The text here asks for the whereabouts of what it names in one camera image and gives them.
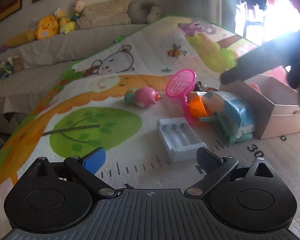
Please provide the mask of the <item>white battery charger case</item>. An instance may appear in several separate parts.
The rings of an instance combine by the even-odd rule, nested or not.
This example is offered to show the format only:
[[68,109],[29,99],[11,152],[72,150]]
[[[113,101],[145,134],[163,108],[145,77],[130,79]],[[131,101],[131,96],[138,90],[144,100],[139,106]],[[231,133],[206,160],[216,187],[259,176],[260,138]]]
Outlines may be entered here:
[[200,140],[185,118],[168,118],[157,121],[157,132],[172,163],[196,159]]

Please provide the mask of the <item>pink plastic toy net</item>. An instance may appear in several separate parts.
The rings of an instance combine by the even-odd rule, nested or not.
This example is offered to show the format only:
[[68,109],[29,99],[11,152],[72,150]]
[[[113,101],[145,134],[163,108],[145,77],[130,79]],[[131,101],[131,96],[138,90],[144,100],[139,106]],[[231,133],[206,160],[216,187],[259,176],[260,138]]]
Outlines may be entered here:
[[183,115],[190,126],[193,125],[193,118],[189,111],[188,95],[194,89],[196,73],[191,69],[183,69],[175,73],[168,81],[165,93],[170,99],[179,99]]

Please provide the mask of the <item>grey neck pillow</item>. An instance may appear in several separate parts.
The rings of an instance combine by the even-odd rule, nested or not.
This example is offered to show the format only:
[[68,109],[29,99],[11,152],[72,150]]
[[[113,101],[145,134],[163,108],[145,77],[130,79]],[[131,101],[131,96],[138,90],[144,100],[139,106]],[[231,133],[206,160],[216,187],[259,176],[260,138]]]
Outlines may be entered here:
[[134,0],[128,6],[131,24],[151,24],[162,18],[162,9],[151,0]]

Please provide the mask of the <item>beige folded blanket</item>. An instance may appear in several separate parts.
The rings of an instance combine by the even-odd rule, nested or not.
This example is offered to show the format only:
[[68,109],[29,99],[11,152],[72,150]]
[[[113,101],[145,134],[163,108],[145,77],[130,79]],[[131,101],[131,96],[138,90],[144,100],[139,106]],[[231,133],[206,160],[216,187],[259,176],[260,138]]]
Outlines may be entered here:
[[130,0],[111,0],[84,7],[76,20],[79,29],[131,24],[128,15]]

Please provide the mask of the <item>pink pig toy figure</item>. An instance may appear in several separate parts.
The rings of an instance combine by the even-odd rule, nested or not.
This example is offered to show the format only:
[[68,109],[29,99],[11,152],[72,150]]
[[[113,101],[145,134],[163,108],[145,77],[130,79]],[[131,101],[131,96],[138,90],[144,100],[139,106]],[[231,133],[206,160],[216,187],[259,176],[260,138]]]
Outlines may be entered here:
[[148,108],[155,105],[162,96],[158,91],[151,87],[142,87],[140,89],[129,89],[124,97],[124,101],[128,105],[136,105],[140,108]]

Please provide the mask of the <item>yellow long cushion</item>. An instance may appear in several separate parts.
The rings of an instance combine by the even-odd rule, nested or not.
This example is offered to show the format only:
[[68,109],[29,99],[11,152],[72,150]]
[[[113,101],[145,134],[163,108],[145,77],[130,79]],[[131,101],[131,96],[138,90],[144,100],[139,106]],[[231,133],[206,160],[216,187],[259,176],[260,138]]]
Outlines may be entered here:
[[19,33],[18,35],[10,38],[5,45],[10,48],[15,48],[18,46],[25,45],[30,43],[36,39],[36,31],[35,30],[27,30],[25,32]]

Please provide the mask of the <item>colourful cartoon play mat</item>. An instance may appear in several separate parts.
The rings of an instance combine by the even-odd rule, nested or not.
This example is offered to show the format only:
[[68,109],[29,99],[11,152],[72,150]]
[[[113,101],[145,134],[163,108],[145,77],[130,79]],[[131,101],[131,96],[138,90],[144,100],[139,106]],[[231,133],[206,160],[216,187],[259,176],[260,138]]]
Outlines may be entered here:
[[[210,122],[190,126],[209,151],[238,160],[204,199],[184,191],[206,175],[172,163],[157,121],[184,118],[165,89],[183,70],[220,90],[220,75],[255,49],[207,21],[168,16],[74,63],[0,151],[0,239],[300,239],[300,132],[225,144]],[[162,99],[124,101],[131,88]],[[102,147],[95,173],[117,191],[93,197],[64,160]]]

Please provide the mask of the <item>orange plastic toy shell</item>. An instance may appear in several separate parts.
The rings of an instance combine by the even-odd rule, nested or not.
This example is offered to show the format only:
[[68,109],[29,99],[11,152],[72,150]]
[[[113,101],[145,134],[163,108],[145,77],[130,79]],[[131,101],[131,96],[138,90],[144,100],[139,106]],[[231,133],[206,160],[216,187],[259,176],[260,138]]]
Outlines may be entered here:
[[209,111],[203,104],[202,97],[199,95],[190,100],[189,112],[195,119],[210,116]]

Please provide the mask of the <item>small yellow chick plush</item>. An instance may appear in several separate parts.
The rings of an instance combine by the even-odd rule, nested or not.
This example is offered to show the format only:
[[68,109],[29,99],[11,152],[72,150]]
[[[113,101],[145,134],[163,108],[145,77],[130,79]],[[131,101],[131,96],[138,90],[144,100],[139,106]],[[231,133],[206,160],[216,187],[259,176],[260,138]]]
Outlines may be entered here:
[[60,34],[68,34],[71,31],[76,30],[76,23],[71,21],[70,18],[66,17],[63,10],[58,8],[54,12],[54,16],[59,26]]

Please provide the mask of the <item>beige sofa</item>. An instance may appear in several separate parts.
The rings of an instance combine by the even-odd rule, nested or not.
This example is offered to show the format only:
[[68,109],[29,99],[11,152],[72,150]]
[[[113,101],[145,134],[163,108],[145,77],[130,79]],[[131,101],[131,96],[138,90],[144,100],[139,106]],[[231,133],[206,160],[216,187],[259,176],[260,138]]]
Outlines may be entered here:
[[128,36],[142,27],[132,24],[75,30],[0,54],[0,62],[19,55],[24,67],[0,83],[0,115],[29,114],[71,64],[112,46],[115,38]]

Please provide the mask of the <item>doll with pink hat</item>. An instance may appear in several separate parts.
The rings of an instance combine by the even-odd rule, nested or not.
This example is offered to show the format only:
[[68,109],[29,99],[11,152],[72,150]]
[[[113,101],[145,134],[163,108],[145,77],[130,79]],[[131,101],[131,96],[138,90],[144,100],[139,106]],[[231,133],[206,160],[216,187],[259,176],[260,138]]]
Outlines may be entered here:
[[76,21],[80,18],[82,11],[84,10],[85,3],[82,0],[75,0],[75,5],[73,6],[74,15],[72,21]]

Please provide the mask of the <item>yellow duck plush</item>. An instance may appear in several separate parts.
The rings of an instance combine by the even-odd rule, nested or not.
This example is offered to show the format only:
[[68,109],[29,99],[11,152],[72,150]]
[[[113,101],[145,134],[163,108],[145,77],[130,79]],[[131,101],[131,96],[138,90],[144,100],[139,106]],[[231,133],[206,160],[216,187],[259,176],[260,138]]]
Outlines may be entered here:
[[54,16],[48,15],[42,18],[38,23],[38,29],[35,32],[37,40],[50,38],[59,33],[59,25]]

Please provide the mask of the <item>pink cardboard box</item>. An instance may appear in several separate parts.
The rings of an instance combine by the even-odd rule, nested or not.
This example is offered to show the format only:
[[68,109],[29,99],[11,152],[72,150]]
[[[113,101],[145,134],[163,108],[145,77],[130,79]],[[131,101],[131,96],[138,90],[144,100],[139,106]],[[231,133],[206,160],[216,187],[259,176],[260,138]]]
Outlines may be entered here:
[[254,137],[268,139],[300,132],[299,95],[279,80],[260,74],[221,85],[220,90],[239,96],[252,107]]

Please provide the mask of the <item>small dark toy figure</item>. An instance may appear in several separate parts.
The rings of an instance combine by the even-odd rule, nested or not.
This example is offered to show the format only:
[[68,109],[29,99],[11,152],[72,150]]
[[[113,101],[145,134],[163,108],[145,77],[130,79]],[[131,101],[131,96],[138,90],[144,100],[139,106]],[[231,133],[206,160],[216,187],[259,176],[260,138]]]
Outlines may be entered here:
[[208,87],[206,84],[203,84],[201,81],[197,81],[194,84],[194,91],[195,92],[217,92],[218,90],[212,87]]

